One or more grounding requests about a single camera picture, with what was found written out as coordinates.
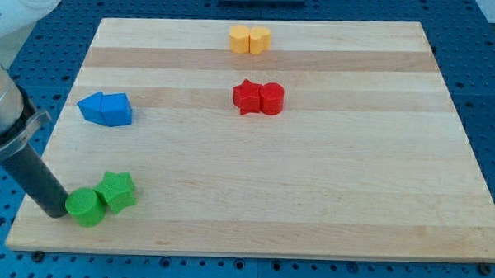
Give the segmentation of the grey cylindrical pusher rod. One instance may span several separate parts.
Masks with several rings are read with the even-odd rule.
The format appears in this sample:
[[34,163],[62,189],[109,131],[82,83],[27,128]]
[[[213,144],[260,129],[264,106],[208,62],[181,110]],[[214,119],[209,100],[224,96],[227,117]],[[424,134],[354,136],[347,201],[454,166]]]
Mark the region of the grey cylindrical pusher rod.
[[49,217],[61,218],[68,213],[65,207],[68,192],[29,144],[2,165]]

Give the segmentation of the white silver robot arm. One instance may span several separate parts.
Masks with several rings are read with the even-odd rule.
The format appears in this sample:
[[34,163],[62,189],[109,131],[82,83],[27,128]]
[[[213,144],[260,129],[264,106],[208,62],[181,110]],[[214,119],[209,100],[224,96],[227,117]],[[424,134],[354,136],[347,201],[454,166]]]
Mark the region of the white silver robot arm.
[[[61,0],[0,0],[0,39],[52,12]],[[68,192],[30,146],[30,139],[51,116],[37,109],[0,63],[0,165],[52,218],[67,214]]]

